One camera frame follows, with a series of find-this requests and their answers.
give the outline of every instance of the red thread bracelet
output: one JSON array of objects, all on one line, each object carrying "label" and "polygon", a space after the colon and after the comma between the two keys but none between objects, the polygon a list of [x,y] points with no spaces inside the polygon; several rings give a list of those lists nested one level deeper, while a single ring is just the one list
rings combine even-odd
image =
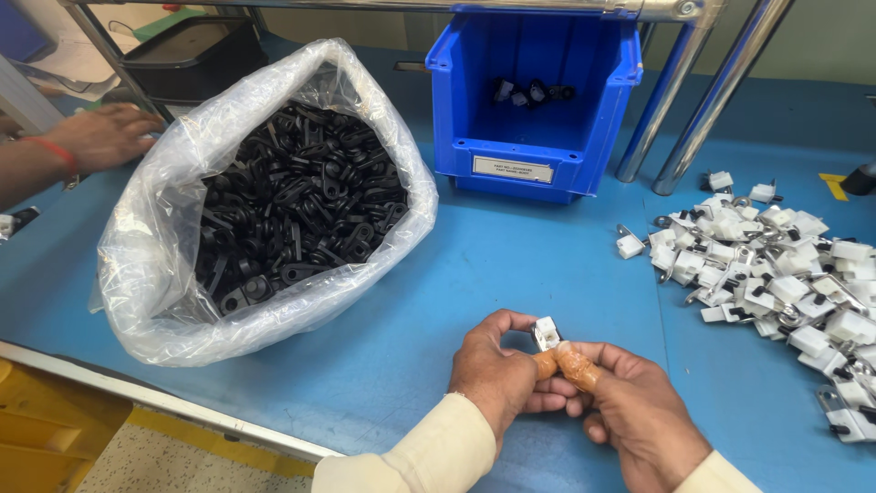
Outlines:
[{"label": "red thread bracelet", "polygon": [[64,164],[67,165],[67,171],[70,173],[70,176],[78,173],[76,169],[76,158],[73,157],[73,155],[69,153],[68,150],[64,147],[55,145],[52,142],[49,142],[48,140],[41,137],[23,137],[19,140],[29,140],[31,142],[36,142],[37,144],[40,144],[42,147],[45,147],[46,149],[52,151],[53,153],[57,154],[62,160],[64,160]]}]

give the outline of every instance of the yellow bin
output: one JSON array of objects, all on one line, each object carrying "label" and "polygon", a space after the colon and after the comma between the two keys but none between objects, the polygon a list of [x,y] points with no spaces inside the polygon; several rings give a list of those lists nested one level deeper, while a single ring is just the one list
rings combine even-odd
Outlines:
[{"label": "yellow bin", "polygon": [[0,491],[72,493],[131,401],[0,358]]}]

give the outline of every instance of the cream sleeve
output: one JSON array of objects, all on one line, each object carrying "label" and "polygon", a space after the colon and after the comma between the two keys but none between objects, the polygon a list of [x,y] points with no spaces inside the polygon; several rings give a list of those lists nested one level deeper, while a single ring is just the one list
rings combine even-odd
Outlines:
[{"label": "cream sleeve", "polygon": [[675,493],[760,493],[760,488],[713,450]]},{"label": "cream sleeve", "polygon": [[496,437],[484,415],[469,399],[447,394],[386,454],[321,460],[313,493],[463,493],[495,458]]}]

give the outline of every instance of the metal shelf frame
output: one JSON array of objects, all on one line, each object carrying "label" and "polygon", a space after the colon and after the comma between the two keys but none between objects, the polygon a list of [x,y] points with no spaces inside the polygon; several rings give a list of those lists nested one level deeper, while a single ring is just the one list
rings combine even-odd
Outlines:
[{"label": "metal shelf frame", "polygon": [[[258,7],[346,9],[380,11],[458,12],[472,7],[496,11],[552,11],[600,17],[603,20],[629,20],[646,23],[643,38],[648,42],[655,23],[682,23],[681,32],[664,66],[639,124],[633,133],[616,177],[632,182],[641,168],[654,138],[666,117],[684,79],[694,67],[730,0],[481,0],[460,4],[457,0],[183,0],[178,4],[210,5],[226,13],[243,13],[246,8],[256,27],[265,31]],[[168,121],[173,117],[160,105],[149,103],[143,89],[118,63],[122,56],[115,41],[89,9],[89,4],[123,4],[114,0],[59,0],[76,24],[134,93]],[[135,4],[162,4],[164,0],[137,0]],[[748,76],[764,47],[772,38],[794,0],[759,0],[739,33],[709,90],[682,132],[652,185],[655,193],[671,195],[703,146],[711,127],[730,102],[739,84]]]}]

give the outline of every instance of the shirt cuff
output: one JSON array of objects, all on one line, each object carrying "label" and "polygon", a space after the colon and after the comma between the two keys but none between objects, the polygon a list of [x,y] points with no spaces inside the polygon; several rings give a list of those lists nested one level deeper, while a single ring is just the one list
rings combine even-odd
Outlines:
[{"label": "shirt cuff", "polygon": [[675,493],[760,493],[738,469],[717,450],[712,450],[699,466],[675,489]]},{"label": "shirt cuff", "polygon": [[469,399],[447,394],[382,457],[414,493],[464,492],[490,472],[496,436]]}]

